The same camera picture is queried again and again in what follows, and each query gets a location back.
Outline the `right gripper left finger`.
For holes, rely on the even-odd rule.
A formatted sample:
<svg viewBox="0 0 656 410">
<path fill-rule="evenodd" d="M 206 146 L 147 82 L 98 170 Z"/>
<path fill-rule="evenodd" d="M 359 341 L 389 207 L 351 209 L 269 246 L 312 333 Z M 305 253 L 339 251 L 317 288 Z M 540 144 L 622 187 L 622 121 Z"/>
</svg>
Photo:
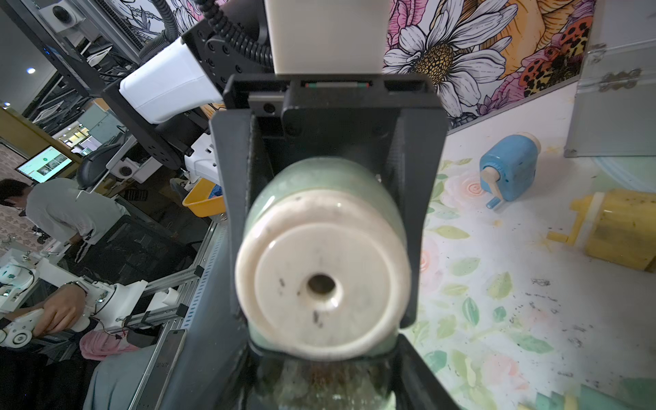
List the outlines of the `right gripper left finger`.
<svg viewBox="0 0 656 410">
<path fill-rule="evenodd" d="M 216 247 L 214 257 L 161 409 L 214 409 L 229 379 L 226 363 L 248 339 L 245 324 L 232 310 L 229 247 Z"/>
</svg>

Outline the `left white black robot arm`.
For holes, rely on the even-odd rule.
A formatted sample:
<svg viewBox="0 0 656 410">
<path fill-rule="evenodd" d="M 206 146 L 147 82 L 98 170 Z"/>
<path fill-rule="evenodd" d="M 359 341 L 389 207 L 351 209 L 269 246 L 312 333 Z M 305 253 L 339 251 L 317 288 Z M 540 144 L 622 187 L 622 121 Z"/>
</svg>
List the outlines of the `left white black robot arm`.
<svg viewBox="0 0 656 410">
<path fill-rule="evenodd" d="M 217 162 L 230 220 L 229 251 L 204 270 L 204 308 L 236 313 L 234 264 L 244 224 L 266 183 L 297 162 L 342 158 L 382 179 L 408 241 L 411 280 L 420 281 L 421 237 L 448 120 L 430 81 L 417 74 L 276 75 L 242 56 L 208 22 L 182 36 L 182 48 L 227 95 L 227 111 L 209 123 L 227 135 Z"/>
</svg>

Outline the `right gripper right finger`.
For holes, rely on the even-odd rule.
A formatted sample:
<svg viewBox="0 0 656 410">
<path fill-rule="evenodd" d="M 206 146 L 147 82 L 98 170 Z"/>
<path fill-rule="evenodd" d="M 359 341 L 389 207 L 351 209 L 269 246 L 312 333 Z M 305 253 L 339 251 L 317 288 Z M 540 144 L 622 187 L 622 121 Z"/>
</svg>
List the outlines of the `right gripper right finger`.
<svg viewBox="0 0 656 410">
<path fill-rule="evenodd" d="M 393 353 L 391 386 L 396 398 L 396 409 L 460 409 L 404 335 L 398 336 Z"/>
</svg>

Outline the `blue pencil sharpener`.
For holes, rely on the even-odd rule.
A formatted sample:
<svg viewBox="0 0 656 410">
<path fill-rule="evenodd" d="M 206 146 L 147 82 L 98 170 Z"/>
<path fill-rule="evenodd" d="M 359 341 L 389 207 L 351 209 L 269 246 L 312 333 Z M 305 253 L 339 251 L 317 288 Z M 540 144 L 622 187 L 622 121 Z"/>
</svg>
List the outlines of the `blue pencil sharpener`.
<svg viewBox="0 0 656 410">
<path fill-rule="evenodd" d="M 542 147 L 530 133 L 515 133 L 496 143 L 479 161 L 481 188 L 492 198 L 494 209 L 519 199 L 532 186 Z"/>
</svg>

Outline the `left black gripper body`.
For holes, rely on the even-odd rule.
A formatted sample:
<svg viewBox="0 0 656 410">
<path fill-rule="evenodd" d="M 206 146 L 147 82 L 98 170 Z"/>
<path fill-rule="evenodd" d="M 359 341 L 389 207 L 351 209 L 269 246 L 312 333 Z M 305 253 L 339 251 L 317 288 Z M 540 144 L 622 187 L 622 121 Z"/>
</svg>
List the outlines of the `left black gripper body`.
<svg viewBox="0 0 656 410">
<path fill-rule="evenodd" d="M 237 260 L 256 197 L 283 169 L 340 157 L 381 177 L 401 214 L 412 268 L 401 326 L 417 317 L 420 251 L 449 122 L 420 74 L 236 74 L 225 110 L 210 120 L 229 220 L 229 260 Z"/>
</svg>

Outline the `grey-green pencil sharpener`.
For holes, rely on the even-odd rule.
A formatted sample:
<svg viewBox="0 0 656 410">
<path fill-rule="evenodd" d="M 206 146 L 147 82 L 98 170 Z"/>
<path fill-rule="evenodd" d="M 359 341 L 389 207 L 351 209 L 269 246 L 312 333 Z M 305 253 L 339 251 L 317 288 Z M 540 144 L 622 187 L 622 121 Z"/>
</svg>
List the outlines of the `grey-green pencil sharpener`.
<svg viewBox="0 0 656 410">
<path fill-rule="evenodd" d="M 400 212 L 355 162 L 296 162 L 249 210 L 235 277 L 257 346 L 306 360 L 380 354 L 411 293 Z"/>
</svg>

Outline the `translucent green shavings tray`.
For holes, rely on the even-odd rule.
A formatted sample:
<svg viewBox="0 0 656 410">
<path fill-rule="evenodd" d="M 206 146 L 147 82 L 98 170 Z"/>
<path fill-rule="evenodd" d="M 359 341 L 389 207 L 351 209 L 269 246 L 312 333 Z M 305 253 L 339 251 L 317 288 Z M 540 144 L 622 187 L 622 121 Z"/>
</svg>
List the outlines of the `translucent green shavings tray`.
<svg viewBox="0 0 656 410">
<path fill-rule="evenodd" d="M 386 409 L 397 341 L 347 360 L 309 360 L 250 343 L 252 396 L 266 409 Z"/>
</svg>

